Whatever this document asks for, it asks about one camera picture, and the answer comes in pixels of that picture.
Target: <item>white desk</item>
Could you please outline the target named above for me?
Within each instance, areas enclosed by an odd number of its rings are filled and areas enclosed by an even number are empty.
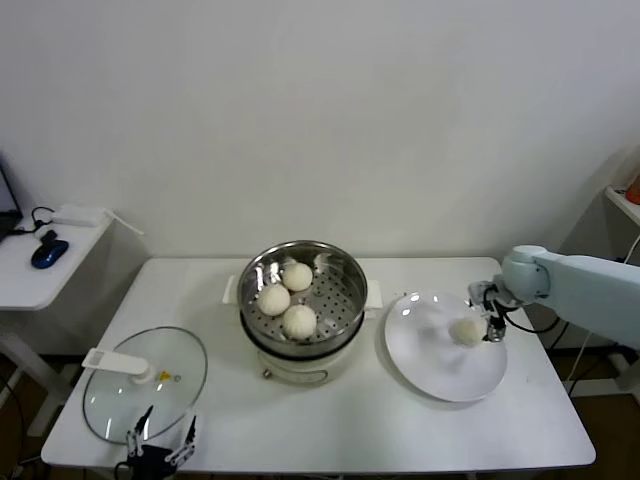
[[[428,289],[466,295],[474,280],[499,271],[489,258],[363,259],[389,304]],[[196,404],[193,472],[474,472],[584,465],[595,451],[535,335],[509,329],[509,365],[483,401],[450,404],[412,388],[391,365],[383,322],[367,320],[357,354],[336,380],[301,387],[265,380],[236,307],[221,298],[244,260],[152,259],[135,280],[100,347],[140,330],[179,325],[198,335],[209,355]],[[522,311],[513,319],[530,327]],[[125,448],[100,440],[82,416],[84,372],[42,450],[54,465],[112,468]],[[151,443],[175,447],[175,427]]]
[[[96,227],[51,225],[69,250],[51,267],[31,266],[31,255],[41,243],[33,235],[7,237],[0,242],[0,310],[41,310],[48,307],[102,237],[111,218]]]
[[[111,221],[110,217],[105,216],[104,221],[96,227],[52,225],[58,238],[69,242],[69,249],[45,270],[31,266],[31,255],[41,245],[33,235],[7,237],[0,242],[0,311],[41,310],[48,307]],[[27,229],[32,227],[30,221],[23,226]],[[49,392],[28,431],[30,436],[40,436],[55,410],[71,392],[68,380],[77,368],[65,368],[62,376],[58,375],[6,325],[0,325],[0,352],[18,366],[8,380],[11,387],[18,383],[25,372]],[[6,391],[0,392],[0,406],[6,398]]]

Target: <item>pot handle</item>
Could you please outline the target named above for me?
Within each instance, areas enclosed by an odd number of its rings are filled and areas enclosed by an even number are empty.
[[[131,375],[131,380],[137,384],[147,383],[155,376],[153,367],[144,358],[99,348],[89,350],[82,361],[82,366],[92,370],[126,373]]]

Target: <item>glass lid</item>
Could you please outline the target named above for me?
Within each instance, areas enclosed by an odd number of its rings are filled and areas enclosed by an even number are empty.
[[[153,411],[144,426],[144,440],[169,429],[198,399],[207,378],[204,345],[182,328],[144,330],[113,351],[144,358],[154,369],[154,377],[138,385],[127,374],[93,372],[82,410],[93,433],[109,442],[126,443],[127,430],[133,430],[151,405]]]

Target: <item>blue mouse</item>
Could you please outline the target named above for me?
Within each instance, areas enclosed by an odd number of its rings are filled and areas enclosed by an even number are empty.
[[[35,268],[44,269],[51,265],[67,251],[69,242],[64,240],[51,240],[40,245],[31,256],[31,265]]]

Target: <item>cable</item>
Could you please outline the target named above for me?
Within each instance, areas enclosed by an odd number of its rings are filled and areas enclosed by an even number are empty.
[[[8,235],[26,235],[28,233],[35,233],[43,226],[51,224],[51,220],[40,220],[36,218],[36,212],[38,210],[46,210],[47,212],[51,212],[51,213],[55,211],[53,210],[53,208],[49,208],[44,205],[39,205],[31,209],[31,220],[33,220],[33,228],[31,230],[27,230],[25,228],[15,228],[13,230],[7,231],[6,233]]]
[[[36,212],[38,210],[45,210],[45,211],[47,211],[49,213],[53,213],[53,212],[55,212],[55,210],[53,208],[46,207],[44,205],[37,206],[37,207],[35,207],[35,208],[33,208],[31,210],[31,220],[33,220],[33,224],[34,225],[36,224],[36,222],[42,222],[43,225],[49,225],[51,223],[51,220],[49,220],[49,221],[36,220]]]
[[[514,327],[516,327],[518,330],[522,330],[523,332],[527,332],[527,333],[547,333],[547,332],[550,332],[551,330],[553,330],[554,328],[556,328],[558,326],[558,324],[560,323],[560,317],[556,317],[556,319],[553,321],[553,323],[551,323],[551,325],[549,325],[548,327],[542,328],[540,330],[533,330],[533,329],[526,328],[526,327],[523,327],[521,325],[518,325],[513,320],[511,320],[506,313],[504,314],[504,318],[505,318],[505,320],[507,322],[509,322]]]
[[[115,467],[113,467],[113,478],[114,478],[115,480],[120,480],[120,477],[119,477],[119,474],[118,474],[118,469],[119,469],[121,466],[128,466],[128,465],[127,465],[127,462],[119,462],[119,463],[116,463],[116,466],[115,466]]]
[[[569,392],[567,392],[567,394],[569,396],[571,396],[571,394],[573,393],[573,390],[576,388],[576,385],[578,384],[578,382],[580,380],[582,380],[584,377],[586,377],[587,375],[589,375],[593,369],[595,369],[598,365],[600,365],[600,363],[602,363],[602,361],[605,359],[606,357],[598,357],[596,358],[596,361],[593,362],[591,365],[589,365],[587,368],[584,369],[584,371],[578,375],[576,377],[576,379],[573,381],[573,383],[571,384],[571,387],[569,388]]]
[[[567,375],[567,382],[571,380],[573,374],[576,373],[576,369],[578,368],[578,363],[580,363],[580,359],[582,358],[582,354],[584,353],[584,348],[587,346],[587,342],[591,338],[591,332],[587,332],[587,336],[584,337],[584,341],[582,342],[582,346],[580,347],[580,351],[578,352],[578,356],[576,357],[576,361],[573,362],[573,367],[571,367],[571,372]]]
[[[489,294],[490,291],[495,291],[496,288],[487,288],[483,295],[482,295],[482,303],[484,304],[484,307],[487,307],[488,304],[488,299],[487,299],[487,295]],[[558,324],[560,323],[560,317],[556,317],[556,319],[551,323],[551,325],[549,325],[548,327],[542,328],[540,330],[535,330],[535,329],[531,329],[531,328],[527,328],[527,327],[523,327],[521,325],[518,325],[517,323],[515,323],[513,320],[511,320],[509,318],[509,315],[507,315],[507,311],[513,311],[516,310],[515,308],[512,309],[506,309],[506,307],[501,307],[503,309],[503,312],[499,312],[497,307],[495,305],[493,305],[493,309],[496,310],[496,312],[498,313],[498,315],[500,315],[500,313],[502,313],[502,315],[504,315],[504,319],[509,322],[511,325],[513,325],[514,327],[516,327],[518,330],[522,330],[523,332],[527,332],[527,333],[547,333],[550,332],[551,330],[553,330],[554,328],[556,328],[558,326]]]
[[[4,384],[4,387],[7,389],[9,394],[13,397],[13,400],[16,402],[16,406],[18,407],[18,414],[20,418],[20,446],[18,448],[18,454],[16,455],[16,465],[18,465],[20,464],[20,459],[22,458],[22,454],[24,452],[24,437],[25,437],[24,413],[22,411],[22,404],[20,403],[20,399],[16,395],[16,392],[13,391],[13,388],[11,388],[11,385],[9,385],[9,382],[7,381],[7,379],[4,378],[4,376],[0,375],[0,380]]]
[[[638,235],[636,237],[636,240],[631,245],[631,248],[629,249],[629,252],[627,253],[627,255],[624,257],[624,261],[622,263],[629,263],[629,259],[631,258],[631,255],[633,254],[633,251],[638,246],[638,243],[640,243],[640,235]]]
[[[553,343],[548,348],[548,350],[553,350],[554,348],[556,348],[556,345],[558,345],[558,342],[560,342],[560,339],[567,332],[568,328],[569,328],[569,322],[564,322],[564,327],[562,327],[562,330],[560,331],[560,334],[556,337],[556,339],[553,341]]]
[[[22,467],[24,470],[20,474],[21,476],[19,478],[25,477],[32,478],[34,480],[48,478],[47,475],[43,475],[40,473],[40,469],[38,468],[39,464],[45,465],[45,467],[47,466],[42,462],[42,458],[40,457],[40,455],[34,455],[33,457],[25,458],[24,460],[20,461],[18,466]],[[28,468],[32,469],[31,476],[26,473]]]

